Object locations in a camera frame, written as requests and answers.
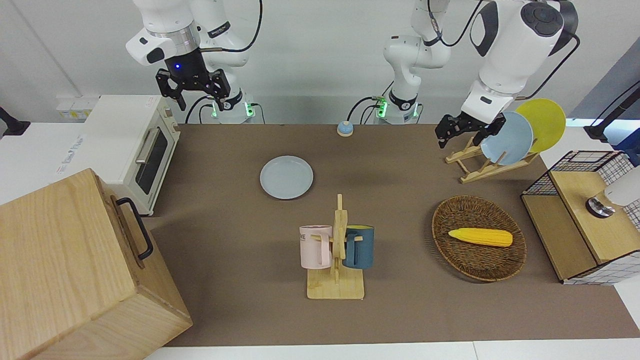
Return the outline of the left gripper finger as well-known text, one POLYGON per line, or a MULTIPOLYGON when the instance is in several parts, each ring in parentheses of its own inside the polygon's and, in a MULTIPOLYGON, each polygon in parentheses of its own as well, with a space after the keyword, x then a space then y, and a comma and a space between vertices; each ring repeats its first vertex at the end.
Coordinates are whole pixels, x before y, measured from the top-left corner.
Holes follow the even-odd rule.
POLYGON ((487 137, 497 135, 505 125, 506 119, 494 119, 492 123, 478 131, 478 144, 480 145, 487 137))
POLYGON ((439 148, 443 149, 448 141, 457 136, 458 119, 454 116, 442 116, 441 121, 435 127, 435 135, 438 139, 439 148))

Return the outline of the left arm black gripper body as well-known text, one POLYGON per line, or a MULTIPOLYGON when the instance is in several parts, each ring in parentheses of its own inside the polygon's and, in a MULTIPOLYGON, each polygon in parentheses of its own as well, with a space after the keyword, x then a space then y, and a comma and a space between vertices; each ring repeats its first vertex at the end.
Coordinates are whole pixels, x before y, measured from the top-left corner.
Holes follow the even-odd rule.
POLYGON ((462 133, 479 132, 479 130, 483 129, 487 125, 490 125, 495 119, 504 119, 504 114, 500 112, 490 123, 478 120, 476 117, 473 117, 464 111, 462 111, 455 117, 457 118, 456 134, 460 135, 462 133))

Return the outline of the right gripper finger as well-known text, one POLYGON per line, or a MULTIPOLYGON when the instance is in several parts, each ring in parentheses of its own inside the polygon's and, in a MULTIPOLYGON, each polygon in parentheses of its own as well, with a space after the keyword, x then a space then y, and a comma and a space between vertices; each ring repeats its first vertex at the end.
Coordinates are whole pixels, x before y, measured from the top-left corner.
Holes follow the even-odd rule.
POLYGON ((226 99, 230 96, 231 85, 224 70, 207 73, 206 93, 215 100, 220 110, 224 109, 226 99))
POLYGON ((175 82, 173 75, 171 75, 170 71, 167 69, 158 69, 156 73, 156 82, 158 85, 158 89, 160 90, 160 94, 165 98, 170 98, 174 100, 181 111, 185 111, 186 102, 183 96, 184 87, 180 80, 176 82, 176 86, 172 87, 170 81, 175 82))

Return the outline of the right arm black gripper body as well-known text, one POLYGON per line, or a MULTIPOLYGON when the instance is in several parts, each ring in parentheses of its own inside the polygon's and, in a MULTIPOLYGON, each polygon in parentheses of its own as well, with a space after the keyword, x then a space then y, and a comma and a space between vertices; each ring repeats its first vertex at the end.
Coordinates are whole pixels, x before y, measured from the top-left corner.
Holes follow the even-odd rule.
POLYGON ((167 66, 169 78, 185 91, 213 92, 210 73, 198 47, 187 54, 168 57, 164 63, 167 66))

